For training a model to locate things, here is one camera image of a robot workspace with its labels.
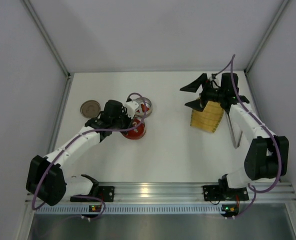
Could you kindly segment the red round lid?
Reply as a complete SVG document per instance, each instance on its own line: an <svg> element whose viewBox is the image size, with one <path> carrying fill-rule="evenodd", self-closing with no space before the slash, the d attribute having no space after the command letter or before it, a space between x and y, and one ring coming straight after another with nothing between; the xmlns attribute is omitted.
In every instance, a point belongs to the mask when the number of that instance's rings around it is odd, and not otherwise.
<svg viewBox="0 0 296 240"><path fill-rule="evenodd" d="M122 135L130 140L139 140L142 137L145 136L146 134L146 126L145 126L145 122L141 123L139 125L139 123L141 122L142 118L140 117L135 117L132 123L132 126L135 127L133 130L130 130L128 132L122 132Z"/></svg>

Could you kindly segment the metal serving tongs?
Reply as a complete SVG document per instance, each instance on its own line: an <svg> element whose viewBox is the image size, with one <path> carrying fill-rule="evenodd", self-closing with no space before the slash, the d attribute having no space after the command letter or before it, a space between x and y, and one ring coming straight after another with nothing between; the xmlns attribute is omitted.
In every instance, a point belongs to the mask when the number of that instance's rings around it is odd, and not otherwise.
<svg viewBox="0 0 296 240"><path fill-rule="evenodd" d="M235 149L237 149L237 148L240 147L243 132L240 130L238 137L236 137L237 135L236 135L236 132L234 130L234 124L232 123L230 116L226 112L225 112L225 116L226 116L226 119L227 119L227 122L228 122L228 127L229 127L229 131L230 131L233 147Z"/></svg>

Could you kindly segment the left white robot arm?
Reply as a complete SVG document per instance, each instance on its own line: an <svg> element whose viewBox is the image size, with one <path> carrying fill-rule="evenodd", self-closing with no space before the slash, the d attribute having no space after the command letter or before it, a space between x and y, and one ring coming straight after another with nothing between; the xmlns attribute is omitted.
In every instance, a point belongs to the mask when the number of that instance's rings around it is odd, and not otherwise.
<svg viewBox="0 0 296 240"><path fill-rule="evenodd" d="M98 182L86 175L65 176L64 167L70 167L93 146L101 143L113 132L127 131L133 122L139 103L130 100L121 103L109 100L97 117L89 119L67 143L46 156L35 156L31 162L26 190L32 200L40 199L49 206L63 198L90 199L97 194Z"/></svg>

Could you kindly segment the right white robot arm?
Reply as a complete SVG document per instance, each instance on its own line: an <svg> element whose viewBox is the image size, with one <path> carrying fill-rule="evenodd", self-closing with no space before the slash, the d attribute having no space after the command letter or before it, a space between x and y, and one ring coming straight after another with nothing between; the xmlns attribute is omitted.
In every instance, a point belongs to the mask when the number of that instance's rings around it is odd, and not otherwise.
<svg viewBox="0 0 296 240"><path fill-rule="evenodd" d="M242 193L254 181L274 179L274 183L264 190L269 192L288 170L288 138L276 135L260 120L248 98L239 94L238 82L239 77L234 72L223 73L220 85L216 83L215 74L208 77L203 73L180 88L180 91L190 93L201 88L198 99L185 103L185 106L204 113L211 103L218 104L225 111L229 124L236 124L250 144L242 166L218 180L219 193L226 199Z"/></svg>

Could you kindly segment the bamboo woven tray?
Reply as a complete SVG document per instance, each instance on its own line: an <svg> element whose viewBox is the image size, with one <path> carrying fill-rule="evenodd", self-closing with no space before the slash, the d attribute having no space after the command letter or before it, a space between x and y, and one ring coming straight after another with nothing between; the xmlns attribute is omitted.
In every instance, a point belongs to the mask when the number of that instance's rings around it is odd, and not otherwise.
<svg viewBox="0 0 296 240"><path fill-rule="evenodd" d="M190 126L214 133L219 126L224 110L218 102L209 101L203 111L192 110Z"/></svg>

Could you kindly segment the beige round lid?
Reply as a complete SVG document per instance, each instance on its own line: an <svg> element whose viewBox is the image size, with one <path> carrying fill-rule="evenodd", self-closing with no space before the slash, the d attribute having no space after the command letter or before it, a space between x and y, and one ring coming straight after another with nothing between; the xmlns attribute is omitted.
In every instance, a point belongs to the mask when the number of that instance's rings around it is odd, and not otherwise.
<svg viewBox="0 0 296 240"><path fill-rule="evenodd" d="M80 113L87 119L95 118L101 111L100 103L95 100L88 100L80 107Z"/></svg>

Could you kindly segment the far metal round tin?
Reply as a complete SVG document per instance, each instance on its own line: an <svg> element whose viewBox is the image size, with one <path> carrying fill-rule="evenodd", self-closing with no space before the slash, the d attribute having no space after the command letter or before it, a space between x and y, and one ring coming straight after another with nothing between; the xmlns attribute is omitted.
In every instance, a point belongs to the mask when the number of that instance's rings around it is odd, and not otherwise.
<svg viewBox="0 0 296 240"><path fill-rule="evenodd" d="M146 97L139 97L137 99L135 99L136 102L139 103L140 107L139 109L136 111L136 116L137 117L149 117L153 111L153 105L152 102L146 98Z"/></svg>

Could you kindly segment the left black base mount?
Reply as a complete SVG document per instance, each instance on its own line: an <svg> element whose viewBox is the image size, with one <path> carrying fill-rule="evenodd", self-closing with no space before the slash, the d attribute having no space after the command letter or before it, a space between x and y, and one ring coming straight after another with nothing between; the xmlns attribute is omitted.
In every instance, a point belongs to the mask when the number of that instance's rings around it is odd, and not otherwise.
<svg viewBox="0 0 296 240"><path fill-rule="evenodd" d="M92 187L89 194L87 195L79 194L79 196L84 196L85 198L73 196L70 198L70 201L71 202L99 202L99 200L90 198L90 197L95 197L97 199L100 199L104 202L109 203L114 201L114 192L115 192L114 186L95 185Z"/></svg>

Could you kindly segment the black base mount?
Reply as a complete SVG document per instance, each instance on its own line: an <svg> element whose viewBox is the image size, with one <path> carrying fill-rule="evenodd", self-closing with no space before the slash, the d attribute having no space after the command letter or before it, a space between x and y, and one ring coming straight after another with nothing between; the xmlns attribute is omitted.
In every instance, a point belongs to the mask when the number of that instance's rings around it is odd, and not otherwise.
<svg viewBox="0 0 296 240"><path fill-rule="evenodd" d="M247 188L223 188L219 185L202 186L204 200L206 202L235 201L236 197L240 201L248 201L249 195Z"/></svg>
<svg viewBox="0 0 296 240"><path fill-rule="evenodd" d="M114 186L95 185L92 187L89 194L87 195L79 194L79 196L84 196L85 198L73 196L70 198L70 201L71 202L99 202L99 200L90 198L90 197L95 197L97 199L100 199L104 202L109 203L114 201L114 192L115 192Z"/></svg>

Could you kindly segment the aluminium mounting rail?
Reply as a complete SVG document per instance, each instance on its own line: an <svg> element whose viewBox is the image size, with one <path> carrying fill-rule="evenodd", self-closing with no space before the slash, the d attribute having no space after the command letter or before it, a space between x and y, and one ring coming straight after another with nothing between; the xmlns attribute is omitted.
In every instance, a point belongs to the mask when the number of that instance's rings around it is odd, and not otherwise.
<svg viewBox="0 0 296 240"><path fill-rule="evenodd" d="M196 204L204 202L204 182L102 182L114 187L115 204ZM280 182L267 193L258 193L256 203L295 202L292 184Z"/></svg>

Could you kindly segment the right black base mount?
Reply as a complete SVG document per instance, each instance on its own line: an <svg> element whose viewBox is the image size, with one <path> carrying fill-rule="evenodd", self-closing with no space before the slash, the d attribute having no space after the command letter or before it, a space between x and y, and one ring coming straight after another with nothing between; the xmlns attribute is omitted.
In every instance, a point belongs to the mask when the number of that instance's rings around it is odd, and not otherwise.
<svg viewBox="0 0 296 240"><path fill-rule="evenodd" d="M223 188L219 185L202 186L204 200L206 202L235 201L236 197L240 201L248 201L249 195L247 188Z"/></svg>

